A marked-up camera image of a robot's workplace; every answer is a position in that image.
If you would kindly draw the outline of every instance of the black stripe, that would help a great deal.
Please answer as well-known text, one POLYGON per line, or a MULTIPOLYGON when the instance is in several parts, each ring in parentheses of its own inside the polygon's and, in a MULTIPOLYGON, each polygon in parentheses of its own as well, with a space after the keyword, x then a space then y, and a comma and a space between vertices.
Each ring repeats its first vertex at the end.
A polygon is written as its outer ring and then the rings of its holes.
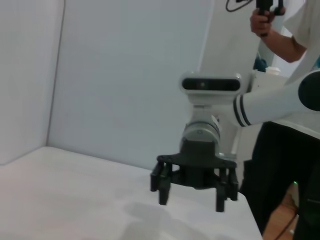
POLYGON ((244 96, 243 96, 243 95, 241 95, 241 97, 240 97, 240 109, 241 109, 242 117, 243 117, 245 123, 246 123, 248 126, 251 126, 251 123, 249 122, 249 120, 248 120, 248 118, 247 118, 247 115, 246 115, 246 112, 245 112, 244 96))
POLYGON ((238 113, 238 109, 237 109, 237 98, 234 99, 233 101, 233 110, 234 110, 234 114, 235 114, 235 118, 237 119, 238 123, 240 124, 241 127, 245 127, 245 125, 242 123, 239 113, 238 113))

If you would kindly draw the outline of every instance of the black pants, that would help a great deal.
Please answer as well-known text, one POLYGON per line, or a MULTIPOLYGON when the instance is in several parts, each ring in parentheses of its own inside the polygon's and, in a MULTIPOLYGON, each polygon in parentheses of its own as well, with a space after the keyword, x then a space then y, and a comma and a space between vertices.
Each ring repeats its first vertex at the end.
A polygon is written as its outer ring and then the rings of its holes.
POLYGON ((240 189, 261 234, 294 181, 298 182, 300 199, 303 198, 318 160, 319 139, 276 123, 262 126, 252 160, 244 165, 240 189))

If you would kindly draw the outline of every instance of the white shirt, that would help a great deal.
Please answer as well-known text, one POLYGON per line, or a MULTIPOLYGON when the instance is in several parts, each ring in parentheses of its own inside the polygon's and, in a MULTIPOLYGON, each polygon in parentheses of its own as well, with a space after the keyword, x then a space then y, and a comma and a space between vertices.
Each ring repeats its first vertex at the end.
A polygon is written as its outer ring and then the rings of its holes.
MULTIPOLYGON (((288 79, 289 84, 310 72, 320 56, 320 0, 307 0, 284 27, 307 48, 303 60, 288 79)), ((295 113, 274 122, 320 139, 320 113, 295 113)))

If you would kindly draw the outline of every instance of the person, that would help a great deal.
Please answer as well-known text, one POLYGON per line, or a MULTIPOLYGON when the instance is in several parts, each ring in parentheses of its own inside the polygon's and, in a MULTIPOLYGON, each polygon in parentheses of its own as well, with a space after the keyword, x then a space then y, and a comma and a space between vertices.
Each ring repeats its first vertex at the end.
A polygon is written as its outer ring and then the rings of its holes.
MULTIPOLYGON (((306 0, 301 9, 285 21, 284 26, 292 33, 292 37, 272 29, 274 17, 273 12, 267 11, 265 15, 259 15, 256 9, 250 18, 251 31, 288 63, 304 56, 287 81, 292 83, 314 70, 319 63, 320 0, 306 0)), ((319 163, 320 114, 295 113, 262 126, 252 160, 245 162, 244 180, 240 189, 247 198, 261 234, 271 213, 282 202, 293 182, 298 183, 299 196, 303 199, 310 176, 319 163)), ((304 228, 309 228, 307 221, 300 218, 304 228)))

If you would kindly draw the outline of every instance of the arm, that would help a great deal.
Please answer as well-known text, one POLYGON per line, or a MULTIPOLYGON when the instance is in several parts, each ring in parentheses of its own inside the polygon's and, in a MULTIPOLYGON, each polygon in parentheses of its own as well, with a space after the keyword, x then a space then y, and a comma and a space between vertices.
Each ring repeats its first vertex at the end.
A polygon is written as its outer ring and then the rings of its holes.
POLYGON ((272 52, 288 63, 301 59, 307 50, 297 43, 294 37, 283 36, 273 29, 269 31, 268 36, 262 37, 262 41, 272 52))

